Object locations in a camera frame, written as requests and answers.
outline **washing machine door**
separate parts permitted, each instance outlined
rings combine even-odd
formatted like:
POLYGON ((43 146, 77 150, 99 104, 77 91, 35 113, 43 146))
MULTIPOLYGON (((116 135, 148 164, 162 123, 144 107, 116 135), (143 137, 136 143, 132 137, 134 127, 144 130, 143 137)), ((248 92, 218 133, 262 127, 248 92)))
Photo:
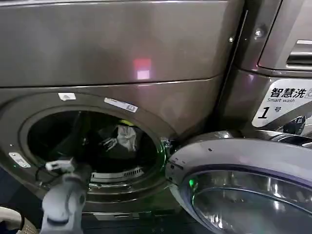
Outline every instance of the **washing machine door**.
POLYGON ((296 234, 312 228, 312 139, 255 131, 197 137, 166 165, 172 194, 217 234, 296 234))

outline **green led indicator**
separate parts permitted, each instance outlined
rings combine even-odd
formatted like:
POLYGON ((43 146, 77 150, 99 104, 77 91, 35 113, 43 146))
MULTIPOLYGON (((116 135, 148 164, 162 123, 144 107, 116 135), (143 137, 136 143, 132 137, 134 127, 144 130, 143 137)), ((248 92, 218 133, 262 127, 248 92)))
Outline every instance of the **green led indicator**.
POLYGON ((193 185, 194 185, 194 180, 193 180, 193 179, 190 179, 189 184, 190 184, 191 187, 193 187, 193 185))

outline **vent slot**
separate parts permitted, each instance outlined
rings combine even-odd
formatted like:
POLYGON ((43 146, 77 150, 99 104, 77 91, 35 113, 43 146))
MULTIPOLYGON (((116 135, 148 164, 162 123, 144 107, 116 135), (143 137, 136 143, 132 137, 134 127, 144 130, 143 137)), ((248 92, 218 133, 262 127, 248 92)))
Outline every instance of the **vent slot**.
POLYGON ((142 173, 142 170, 141 169, 136 169, 136 170, 124 173, 123 176, 124 177, 136 176, 137 174, 140 174, 140 173, 142 173))
POLYGON ((312 70, 312 40, 298 40, 287 59, 287 68, 312 70))

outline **robotic arm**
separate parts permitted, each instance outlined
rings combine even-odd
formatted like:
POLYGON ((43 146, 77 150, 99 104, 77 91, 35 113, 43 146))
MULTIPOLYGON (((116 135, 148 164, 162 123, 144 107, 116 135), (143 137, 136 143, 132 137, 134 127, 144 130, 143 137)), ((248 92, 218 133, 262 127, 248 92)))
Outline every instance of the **robotic arm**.
POLYGON ((46 164, 48 170, 62 169, 61 184, 51 188, 44 196, 44 211, 40 234, 82 234, 81 216, 91 177, 89 165, 75 169, 68 160, 46 164))

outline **sticker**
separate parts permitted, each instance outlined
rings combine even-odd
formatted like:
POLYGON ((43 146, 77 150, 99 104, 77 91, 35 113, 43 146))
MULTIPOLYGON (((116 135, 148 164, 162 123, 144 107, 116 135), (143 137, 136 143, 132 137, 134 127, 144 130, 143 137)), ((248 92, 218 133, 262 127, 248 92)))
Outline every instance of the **sticker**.
POLYGON ((16 152, 10 152, 9 156, 21 167, 29 168, 30 164, 19 154, 16 152))
POLYGON ((269 87, 252 124, 254 127, 263 127, 310 101, 311 79, 280 79, 269 87))
POLYGON ((117 101, 115 99, 112 99, 112 98, 105 98, 104 99, 104 102, 105 103, 108 103, 108 104, 111 104, 113 106, 116 106, 116 107, 119 107, 121 109, 124 109, 126 111, 130 111, 130 112, 137 112, 137 109, 138 107, 134 106, 134 105, 131 105, 129 103, 126 103, 126 102, 122 102, 122 101, 117 101))
POLYGON ((58 96, 62 101, 76 100, 76 95, 74 93, 58 93, 58 96))

